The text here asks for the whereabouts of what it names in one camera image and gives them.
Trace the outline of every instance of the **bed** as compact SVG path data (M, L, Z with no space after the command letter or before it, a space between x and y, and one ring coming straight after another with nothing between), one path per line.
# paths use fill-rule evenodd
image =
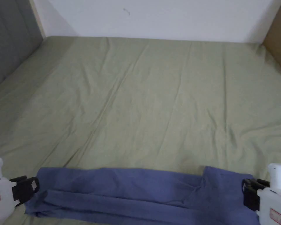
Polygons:
M268 179L281 163L281 68L262 45L48 37L29 51L0 84L7 178L214 166ZM24 210L5 224L87 224Z

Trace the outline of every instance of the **gray headboard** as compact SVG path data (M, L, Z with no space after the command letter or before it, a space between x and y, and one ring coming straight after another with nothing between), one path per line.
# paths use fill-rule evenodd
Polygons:
M42 42L29 0L0 0L0 83Z

